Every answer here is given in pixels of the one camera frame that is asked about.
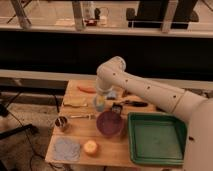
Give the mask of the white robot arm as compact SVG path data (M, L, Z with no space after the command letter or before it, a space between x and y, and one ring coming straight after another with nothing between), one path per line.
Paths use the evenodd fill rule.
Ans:
M213 98L138 77L125 69L126 62L119 56L99 65L97 93L105 95L118 86L187 123L183 171L213 171Z

